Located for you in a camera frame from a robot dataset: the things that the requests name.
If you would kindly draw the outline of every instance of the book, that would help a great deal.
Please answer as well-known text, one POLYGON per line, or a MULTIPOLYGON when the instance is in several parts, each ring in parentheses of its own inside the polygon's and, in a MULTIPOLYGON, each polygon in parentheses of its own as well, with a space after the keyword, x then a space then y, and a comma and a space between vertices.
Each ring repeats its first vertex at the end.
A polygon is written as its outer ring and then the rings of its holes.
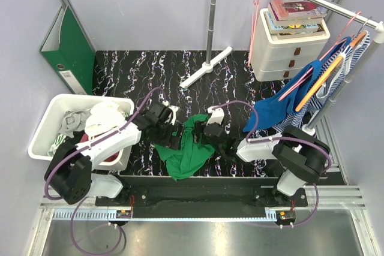
POLYGON ((277 20, 298 20, 307 18, 324 18, 326 9, 308 0, 272 0, 277 20))
POLYGON ((268 11, 272 16, 272 20, 277 26, 289 26, 289 25, 300 25, 300 24, 320 24, 323 21, 322 17, 316 18, 305 18, 305 19, 290 19, 290 20, 279 20, 276 11, 268 4, 268 11))
POLYGON ((273 19, 269 11, 265 12, 265 19, 268 25, 268 29, 271 34, 277 33, 300 33, 300 32, 316 32, 318 30, 318 24, 301 24, 290 26, 277 26, 274 24, 273 19))
POLYGON ((292 39, 292 38, 301 38, 301 37, 310 37, 310 36, 319 36, 324 35, 325 31, 323 26, 318 24, 317 31, 314 32, 298 32, 298 33, 279 33, 277 34, 277 39, 292 39))
POLYGON ((40 52, 73 93, 92 95, 95 53, 69 7, 60 8, 40 52))

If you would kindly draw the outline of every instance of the white label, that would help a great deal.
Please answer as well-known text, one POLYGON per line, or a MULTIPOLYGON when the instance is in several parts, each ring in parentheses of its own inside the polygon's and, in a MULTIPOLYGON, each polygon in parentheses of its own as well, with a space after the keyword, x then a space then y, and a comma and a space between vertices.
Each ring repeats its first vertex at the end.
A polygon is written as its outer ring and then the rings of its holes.
POLYGON ((65 71, 59 71, 59 73, 64 79, 64 81, 67 82, 68 86, 72 89, 74 93, 79 95, 87 95, 83 86, 77 81, 72 71, 65 70, 65 71))

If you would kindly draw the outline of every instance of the stack of books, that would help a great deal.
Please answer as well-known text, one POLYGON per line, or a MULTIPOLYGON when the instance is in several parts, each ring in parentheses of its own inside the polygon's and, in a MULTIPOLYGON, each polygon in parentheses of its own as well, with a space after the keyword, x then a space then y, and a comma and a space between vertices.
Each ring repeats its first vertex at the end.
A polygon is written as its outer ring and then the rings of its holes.
POLYGON ((278 39, 323 35, 326 9, 308 0, 272 0, 265 19, 278 39))

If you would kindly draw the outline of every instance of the pink hanger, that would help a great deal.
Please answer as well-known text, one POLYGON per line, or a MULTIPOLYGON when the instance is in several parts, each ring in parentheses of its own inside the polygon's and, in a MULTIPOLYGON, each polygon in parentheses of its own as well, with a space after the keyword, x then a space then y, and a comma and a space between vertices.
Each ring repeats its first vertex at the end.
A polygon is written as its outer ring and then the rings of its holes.
MULTIPOLYGON (((348 28, 348 26, 352 23, 352 21, 356 18, 357 15, 359 15, 361 13, 361 11, 357 12, 347 23, 347 25, 344 27, 344 29, 342 30, 342 32, 339 34, 339 36, 337 37, 336 39, 336 42, 335 44, 320 58, 320 60, 323 60, 323 58, 328 55, 329 52, 332 51, 332 49, 345 42, 345 40, 343 41, 340 41, 341 39, 341 36, 345 33, 346 29, 348 28)), ((287 91, 285 91, 284 94, 282 94, 282 96, 278 99, 279 101, 283 100, 285 97, 288 96, 288 94, 290 94, 293 90, 295 90, 298 86, 300 86, 303 82, 306 81, 306 79, 308 79, 310 77, 310 73, 313 71, 313 68, 311 67, 302 77, 300 77, 300 79, 294 84, 292 85, 287 91)))
POLYGON ((253 50, 253 41, 254 41, 254 35, 256 32, 256 24, 257 24, 257 18, 259 14, 259 4, 260 0, 257 0, 257 2, 253 1, 253 6, 256 6, 256 15, 254 15, 254 9, 252 10, 252 33, 251 33, 251 46, 250 46, 250 53, 248 55, 248 67, 251 67, 251 57, 252 57, 252 50, 253 50))

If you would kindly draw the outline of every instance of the hanger hook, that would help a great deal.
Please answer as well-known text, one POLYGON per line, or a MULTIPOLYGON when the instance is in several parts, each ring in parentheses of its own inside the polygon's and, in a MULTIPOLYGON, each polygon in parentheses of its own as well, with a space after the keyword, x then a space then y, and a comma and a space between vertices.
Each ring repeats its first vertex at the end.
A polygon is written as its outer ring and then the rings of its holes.
POLYGON ((368 22, 369 20, 371 20, 371 19, 372 19, 372 16, 371 16, 370 18, 367 18, 367 19, 366 19, 366 21, 364 22, 364 24, 360 27, 360 29, 359 29, 357 35, 359 35, 359 33, 361 32, 362 28, 363 28, 363 27, 367 24, 367 22, 368 22))

